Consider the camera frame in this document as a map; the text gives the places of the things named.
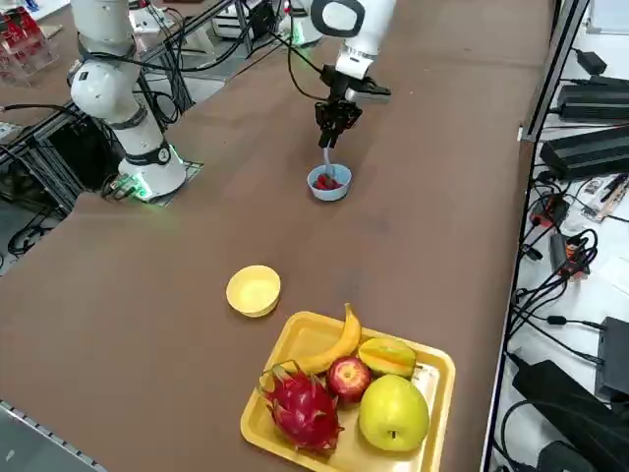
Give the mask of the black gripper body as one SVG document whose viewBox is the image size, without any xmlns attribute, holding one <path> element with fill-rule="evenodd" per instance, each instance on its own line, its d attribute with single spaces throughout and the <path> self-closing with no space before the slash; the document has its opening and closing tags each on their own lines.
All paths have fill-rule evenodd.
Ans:
<svg viewBox="0 0 629 472">
<path fill-rule="evenodd" d="M 354 95 L 363 85 L 362 79 L 356 79 L 338 72 L 333 66 L 323 66 L 320 80 L 329 87 L 328 97 L 319 104 L 320 110 L 326 110 L 332 103 L 348 102 L 353 108 L 361 110 L 356 104 Z"/>
</svg>

